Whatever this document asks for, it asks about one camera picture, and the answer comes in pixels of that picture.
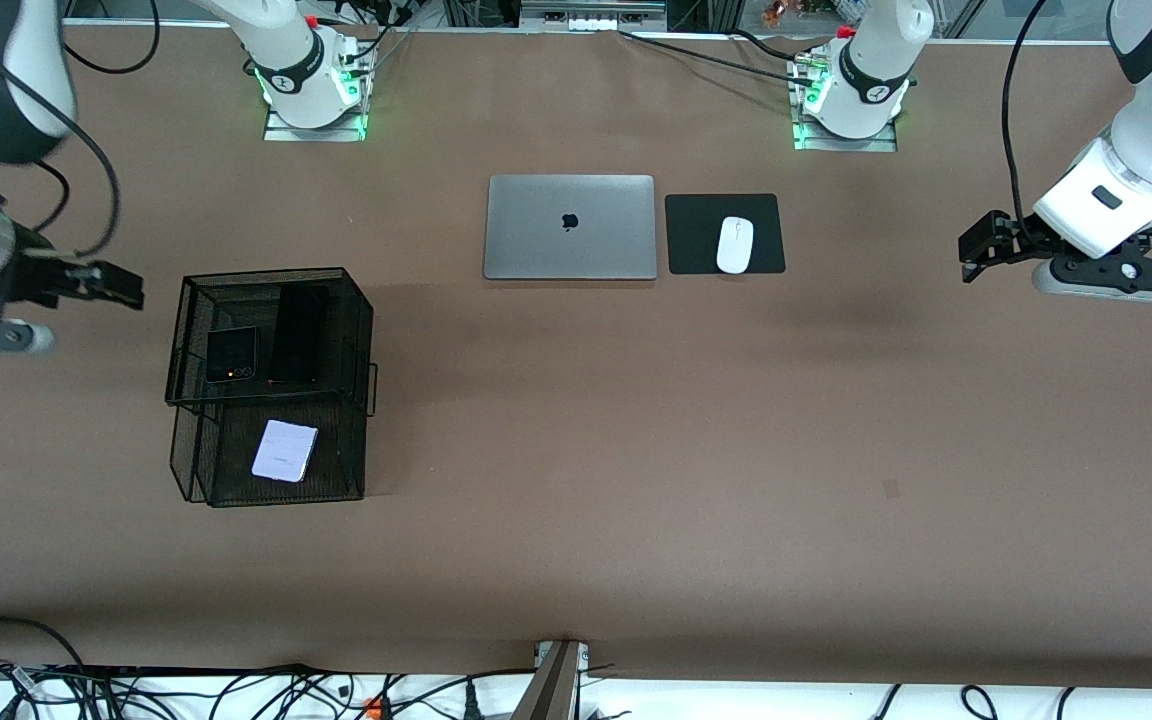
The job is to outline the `small black flip phone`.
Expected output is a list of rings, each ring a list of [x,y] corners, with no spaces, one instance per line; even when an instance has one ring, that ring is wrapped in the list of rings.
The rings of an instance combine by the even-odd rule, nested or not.
[[[209,384],[250,381],[259,361],[259,328],[241,327],[207,333],[204,379]]]

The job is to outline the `grey power strip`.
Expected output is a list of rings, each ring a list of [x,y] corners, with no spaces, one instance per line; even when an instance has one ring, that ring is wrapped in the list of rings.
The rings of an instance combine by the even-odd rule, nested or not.
[[[518,0],[518,26],[536,32],[667,32],[666,0]]]

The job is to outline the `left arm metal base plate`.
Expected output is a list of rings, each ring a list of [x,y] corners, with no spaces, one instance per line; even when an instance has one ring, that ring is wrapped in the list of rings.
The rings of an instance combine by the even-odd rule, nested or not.
[[[826,77],[826,56],[820,53],[797,53],[786,61],[788,76],[810,79],[814,85]],[[896,152],[899,150],[896,120],[892,118],[882,131],[869,138],[846,138],[829,132],[818,118],[808,113],[806,101],[817,92],[806,86],[788,85],[788,103],[791,108],[791,135],[794,149],[799,151],[827,152]]]

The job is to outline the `white computer mouse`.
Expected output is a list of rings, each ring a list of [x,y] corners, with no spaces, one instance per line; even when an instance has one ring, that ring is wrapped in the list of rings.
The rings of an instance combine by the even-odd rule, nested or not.
[[[728,275],[748,272],[753,259],[755,223],[748,218],[726,217],[719,227],[717,268]]]

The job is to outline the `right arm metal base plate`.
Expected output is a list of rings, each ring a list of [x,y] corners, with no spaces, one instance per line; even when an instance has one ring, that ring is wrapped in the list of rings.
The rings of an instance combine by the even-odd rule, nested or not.
[[[374,53],[356,38],[332,41],[323,63],[293,79],[256,65],[262,97],[270,105],[265,141],[351,143],[365,141]]]

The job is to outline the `black mouse pad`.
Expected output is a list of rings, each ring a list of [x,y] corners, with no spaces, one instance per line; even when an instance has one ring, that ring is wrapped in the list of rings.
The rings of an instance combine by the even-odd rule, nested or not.
[[[751,225],[746,274],[786,272],[780,206],[773,194],[672,194],[664,200],[669,272],[676,275],[722,273],[723,220]]]

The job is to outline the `grey metal mount post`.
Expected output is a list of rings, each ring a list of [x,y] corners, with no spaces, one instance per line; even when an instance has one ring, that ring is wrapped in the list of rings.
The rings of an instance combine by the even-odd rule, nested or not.
[[[509,720],[579,720],[579,685],[589,660],[581,641],[536,644],[535,674]]]

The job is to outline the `tall black smartphone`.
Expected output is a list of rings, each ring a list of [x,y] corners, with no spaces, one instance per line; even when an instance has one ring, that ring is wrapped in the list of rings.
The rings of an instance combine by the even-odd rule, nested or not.
[[[285,285],[270,350],[270,382],[316,382],[329,291],[320,285]]]

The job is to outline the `silver closed laptop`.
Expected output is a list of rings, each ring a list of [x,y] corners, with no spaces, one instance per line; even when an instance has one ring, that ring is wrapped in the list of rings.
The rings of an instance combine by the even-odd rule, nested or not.
[[[653,281],[655,182],[626,174],[500,174],[488,182],[488,281]]]

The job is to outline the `lavender flip phone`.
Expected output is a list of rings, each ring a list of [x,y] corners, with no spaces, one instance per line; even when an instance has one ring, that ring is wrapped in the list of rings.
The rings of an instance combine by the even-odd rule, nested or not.
[[[305,480],[317,435],[319,429],[316,427],[288,420],[266,420],[251,462],[251,473],[287,484]]]

